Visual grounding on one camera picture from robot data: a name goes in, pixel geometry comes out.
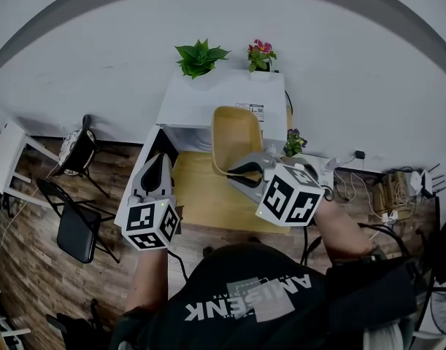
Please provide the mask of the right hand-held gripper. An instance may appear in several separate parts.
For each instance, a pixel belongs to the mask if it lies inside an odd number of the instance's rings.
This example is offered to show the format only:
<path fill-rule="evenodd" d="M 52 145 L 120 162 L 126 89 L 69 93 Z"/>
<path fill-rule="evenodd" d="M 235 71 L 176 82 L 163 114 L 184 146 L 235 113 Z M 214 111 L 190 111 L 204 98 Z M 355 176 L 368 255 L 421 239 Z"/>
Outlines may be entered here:
<path fill-rule="evenodd" d="M 246 176 L 269 168 L 273 168 L 272 175 L 262 196 L 262 179 Z M 255 215 L 280 227 L 308 226 L 324 196 L 324 188 L 302 164 L 278 163 L 267 152 L 251 152 L 233 164 L 228 175 L 232 175 L 227 179 L 233 187 L 259 203 Z"/>

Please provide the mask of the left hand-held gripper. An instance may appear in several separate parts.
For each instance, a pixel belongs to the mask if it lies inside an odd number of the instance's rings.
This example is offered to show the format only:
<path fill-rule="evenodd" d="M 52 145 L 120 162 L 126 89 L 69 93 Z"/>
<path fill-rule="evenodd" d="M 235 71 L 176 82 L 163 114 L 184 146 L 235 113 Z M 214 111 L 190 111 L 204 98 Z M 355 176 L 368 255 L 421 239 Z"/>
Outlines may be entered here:
<path fill-rule="evenodd" d="M 169 248 L 181 221 L 173 189 L 172 162 L 165 153 L 152 157 L 131 177 L 115 224 L 135 249 Z"/>

